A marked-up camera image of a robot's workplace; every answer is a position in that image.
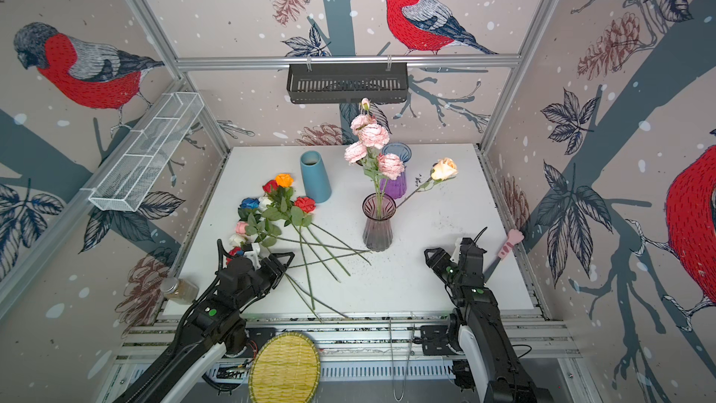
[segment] red rose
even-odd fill
[[[302,196],[294,202],[296,207],[306,213],[311,213],[316,210],[316,202],[309,197]]]
[[[274,179],[272,179],[272,180],[268,181],[268,182],[264,185],[263,188],[264,188],[264,192],[266,192],[266,193],[272,193],[272,192],[275,192],[275,191],[277,191],[277,190],[279,189],[279,184],[278,184]]]

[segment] blue rose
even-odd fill
[[[239,207],[242,209],[258,209],[258,200],[256,198],[246,198],[241,201],[241,206]]]

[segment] bird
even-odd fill
[[[397,40],[413,50],[432,51],[449,46],[469,46],[495,55],[478,44],[452,16],[452,11],[438,0],[386,0],[388,28]]]
[[[149,70],[164,62],[137,56],[102,43],[88,43],[57,31],[43,22],[21,28],[13,40],[17,58],[25,69],[32,66],[75,103],[94,109],[116,109],[125,127],[122,107],[139,92]]]
[[[710,132],[716,136],[716,129]],[[685,310],[671,296],[662,299],[673,303],[686,318],[683,331],[692,331],[691,318],[699,310],[716,306],[716,145],[681,172],[669,187],[665,205],[669,241],[658,243],[644,237],[639,222],[636,225],[641,236],[641,255],[644,244],[649,243],[671,253],[699,285],[703,297],[694,308]]]

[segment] woven basket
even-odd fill
[[[316,393],[321,362],[313,341],[291,331],[267,342],[248,376],[254,403],[308,403]]]

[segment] tabletop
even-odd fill
[[[320,263],[309,265],[314,296],[334,309],[351,317],[436,316],[452,311],[453,305],[443,283],[425,265],[423,251],[442,247],[452,253],[456,239],[474,237],[487,227],[478,245],[487,250],[485,268],[497,255],[506,240],[506,232],[497,213],[495,201],[471,144],[417,144],[410,147],[412,157],[406,164],[408,190],[412,192],[430,175],[432,165],[440,158],[451,157],[460,173],[452,180],[438,184],[425,193],[416,193],[396,211],[391,219],[393,243],[383,252],[365,253],[370,261],[357,255],[344,257],[341,262],[346,274],[335,262],[326,260],[340,282],[336,281]],[[237,208],[246,197],[259,197],[261,186],[279,173],[289,173],[295,179],[294,196],[304,193],[299,158],[306,151],[318,151],[323,157],[333,194],[326,202],[317,204],[314,222],[356,249],[365,249],[362,234],[366,217],[363,199],[374,188],[363,175],[360,166],[348,165],[343,158],[345,147],[236,147],[223,168],[219,183],[201,221],[184,264],[180,278],[195,283],[200,292],[215,277],[216,240],[221,239],[227,250],[228,239],[238,221]],[[282,228],[282,237],[298,239],[291,228]],[[327,245],[338,245],[325,232],[314,234]],[[293,251],[296,258],[289,274],[308,290],[306,268],[297,243],[278,241],[274,253]],[[304,248],[307,262],[317,259]],[[333,250],[336,255],[349,253]],[[322,258],[328,254],[318,251]],[[514,255],[503,260],[487,283],[502,311],[532,309]],[[163,316],[179,316],[188,306],[169,301]],[[316,303],[321,317],[337,315]],[[246,310],[246,317],[307,318],[313,317],[301,297],[285,279],[263,300]]]

